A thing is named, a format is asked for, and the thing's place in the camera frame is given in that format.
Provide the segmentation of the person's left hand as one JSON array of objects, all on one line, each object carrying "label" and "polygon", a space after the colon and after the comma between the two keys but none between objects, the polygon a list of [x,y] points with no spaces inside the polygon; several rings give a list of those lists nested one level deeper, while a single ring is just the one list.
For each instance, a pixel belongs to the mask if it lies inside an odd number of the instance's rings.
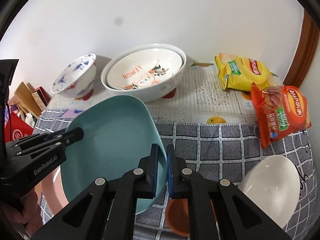
[{"label": "person's left hand", "polygon": [[38,196],[35,189],[33,188],[23,196],[21,201],[24,205],[22,212],[19,212],[8,205],[4,205],[2,209],[10,222],[26,224],[25,231],[29,236],[32,236],[43,226],[41,208],[38,204]]}]

